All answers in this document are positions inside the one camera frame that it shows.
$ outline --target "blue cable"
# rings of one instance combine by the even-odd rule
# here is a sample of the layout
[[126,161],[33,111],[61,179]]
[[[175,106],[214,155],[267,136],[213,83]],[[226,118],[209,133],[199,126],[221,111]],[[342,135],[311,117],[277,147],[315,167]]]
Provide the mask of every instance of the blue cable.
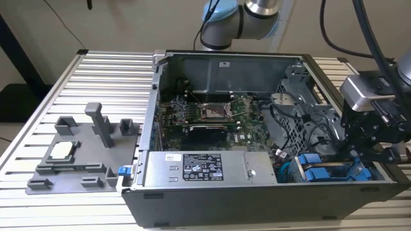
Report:
[[281,170],[279,170],[279,173],[278,173],[278,175],[279,175],[279,180],[281,180],[281,182],[283,183],[283,173],[285,173],[285,170],[286,170],[286,168],[287,168],[287,166],[290,165],[290,162],[287,162],[286,164],[283,164],[283,166],[282,166],[282,168],[281,168]]

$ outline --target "white wall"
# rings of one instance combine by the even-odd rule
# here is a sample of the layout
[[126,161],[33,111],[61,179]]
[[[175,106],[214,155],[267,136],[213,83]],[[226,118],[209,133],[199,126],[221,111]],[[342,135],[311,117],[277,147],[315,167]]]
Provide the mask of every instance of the white wall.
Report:
[[[327,46],[319,26],[321,0],[297,0],[279,52],[315,57],[346,57],[357,69],[376,68],[376,61],[346,55]],[[388,57],[401,57],[411,47],[411,0],[366,0],[370,24]],[[326,30],[341,47],[370,53],[351,0],[329,0]]]
[[[193,49],[207,0],[49,0],[67,26],[90,50],[146,51]],[[366,7],[378,41],[388,56],[398,57],[411,41],[411,0],[367,0]],[[310,53],[322,57],[347,56],[325,43],[319,29],[321,0],[297,0],[279,52]],[[0,13],[47,83],[54,83],[70,64],[79,42],[65,29],[43,0],[0,0]],[[367,52],[351,0],[329,0],[326,27],[342,47]],[[238,40],[234,51],[269,52],[271,40]],[[359,69],[374,61],[349,57]],[[22,82],[17,70],[3,62],[10,82]]]
[[[193,49],[207,0],[49,0],[90,50]],[[2,0],[0,13],[49,83],[70,64],[79,42],[43,0]],[[270,40],[234,42],[237,51],[267,51]]]

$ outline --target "cable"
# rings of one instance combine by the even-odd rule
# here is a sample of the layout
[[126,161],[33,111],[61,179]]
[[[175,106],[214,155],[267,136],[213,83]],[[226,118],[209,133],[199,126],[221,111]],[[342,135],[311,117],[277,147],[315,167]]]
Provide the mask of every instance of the cable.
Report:
[[277,112],[279,112],[283,116],[286,116],[286,117],[289,117],[289,118],[291,118],[291,119],[302,119],[302,117],[294,116],[294,115],[286,113],[286,112],[277,106],[275,103],[273,103],[271,106],[275,108]]
[[319,124],[317,124],[317,125],[313,127],[313,129],[310,130],[310,133],[309,133],[309,138],[307,138],[307,140],[306,140],[306,146],[307,146],[307,147],[311,146],[311,144],[310,144],[311,136],[313,136],[315,130],[317,130],[321,126],[325,126],[325,128],[329,129],[329,126],[327,126],[326,123],[319,123]]
[[[359,52],[355,52],[355,51],[350,51],[339,46],[337,46],[330,38],[329,38],[329,35],[327,35],[327,32],[326,32],[326,26],[325,26],[325,11],[326,11],[326,0],[322,1],[322,6],[321,6],[321,29],[322,29],[322,35],[323,35],[323,38],[326,40],[326,43],[329,44],[330,47],[333,47],[334,49],[337,49],[338,51],[346,53],[346,54],[350,54],[350,55],[354,55],[354,56],[358,56],[358,57],[363,57],[363,58],[370,58],[373,59],[374,56],[370,55],[370,54],[365,54],[365,53],[359,53]],[[389,62],[394,62],[394,58],[385,58]]]
[[306,148],[306,151],[310,151],[311,148],[314,148],[317,145],[319,145],[321,143],[323,142],[333,142],[331,140],[321,140],[321,141],[317,141],[314,144],[311,144],[307,148]]
[[287,144],[289,144],[290,139],[291,139],[291,135],[290,135],[290,131],[287,130],[286,126],[282,124],[282,122],[275,117],[275,114],[274,114],[274,104],[270,105],[270,114],[271,114],[273,119],[275,120],[278,125],[283,128],[283,130],[286,131],[286,134],[287,134],[286,142],[283,144],[283,147],[281,148],[281,150],[283,150],[287,147]]
[[59,20],[61,20],[61,22],[62,22],[62,24],[63,24],[65,28],[69,30],[69,32],[71,33],[71,35],[77,38],[77,40],[79,41],[79,43],[81,43],[81,44],[82,44],[82,46],[83,46],[83,49],[86,49],[85,44],[82,43],[82,41],[79,40],[78,36],[74,34],[74,32],[73,32],[73,31],[70,30],[70,28],[67,27],[67,25],[66,25],[66,23],[65,23],[63,19],[61,18],[59,14],[58,14],[58,12],[54,10],[54,8],[51,7],[50,3],[49,3],[46,0],[43,0],[43,1],[45,1],[45,2],[46,2],[46,4],[50,6],[50,8],[51,8],[53,12],[54,12],[54,13],[55,13],[55,15],[58,16],[58,18],[59,18]]
[[211,8],[211,5],[213,5],[213,0],[210,0],[210,5],[209,5],[209,10],[207,10],[207,14],[206,14],[206,17],[205,17],[205,21],[203,21],[203,24],[202,24],[202,27],[201,27],[201,30],[198,32],[198,34],[195,35],[195,38],[194,38],[194,42],[193,42],[193,50],[195,51],[195,42],[198,40],[198,37],[201,35],[201,38],[202,38],[202,34],[203,34],[203,29],[205,29],[205,26],[206,26],[206,23],[207,21],[211,19],[211,16],[217,10],[217,7],[218,7],[218,4],[219,4],[221,0],[218,0],[217,4],[214,5],[214,7]]
[[13,142],[10,139],[0,137],[0,140],[5,140],[7,142]]
[[393,87],[393,91],[396,94],[396,97],[398,99],[398,102],[401,104],[401,110],[404,111],[404,114],[406,116],[406,118],[410,118],[410,114],[409,114],[409,104],[408,104],[408,100],[406,100],[406,95],[404,92],[404,89],[401,87],[401,83],[400,83],[400,78],[398,78],[398,74],[394,73],[393,69],[390,68],[390,65],[385,59],[385,55],[381,51],[377,39],[376,39],[376,35],[372,29],[372,25],[370,25],[370,21],[369,21],[369,16],[367,16],[367,11],[365,8],[365,4],[362,0],[353,0],[353,4],[354,4],[354,9],[355,9],[355,13],[358,16],[358,20],[359,20],[359,25],[361,25],[361,30],[362,33],[365,35],[366,41],[367,41],[367,45],[372,51],[372,54],[374,56],[376,62],[378,64],[378,67],[381,69],[381,72],[384,73],[385,79],[389,81],[392,87]]

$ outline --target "metal slotted surface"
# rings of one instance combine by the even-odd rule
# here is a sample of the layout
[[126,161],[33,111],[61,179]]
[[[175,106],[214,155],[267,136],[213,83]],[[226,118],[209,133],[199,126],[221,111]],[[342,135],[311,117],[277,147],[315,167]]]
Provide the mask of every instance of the metal slotted surface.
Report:
[[[339,88],[345,78],[355,70],[335,58],[315,60]],[[45,100],[45,105],[39,107],[0,158],[0,163],[6,163],[0,170],[0,228],[11,228],[13,231],[90,231],[91,228],[143,230],[135,224],[118,192],[29,196],[25,189],[53,141],[54,122],[61,115],[71,115],[81,122],[87,122],[90,120],[83,116],[85,106],[89,102],[98,101],[103,103],[103,114],[109,115],[111,121],[118,122],[121,118],[131,117],[134,121],[143,123],[153,78],[151,63],[153,55],[142,53],[91,51],[87,55],[77,56]],[[411,178],[411,165],[402,165],[402,168]],[[187,227],[185,230],[410,229],[409,190],[388,202],[370,203],[342,221]]]

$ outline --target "floor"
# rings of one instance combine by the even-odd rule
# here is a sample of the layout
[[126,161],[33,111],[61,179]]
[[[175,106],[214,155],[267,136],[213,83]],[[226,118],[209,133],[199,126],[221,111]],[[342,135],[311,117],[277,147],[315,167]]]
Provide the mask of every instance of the floor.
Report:
[[[22,123],[0,123],[0,137],[14,140],[23,126],[25,124]],[[10,144],[10,142],[0,139],[0,156],[3,155]]]

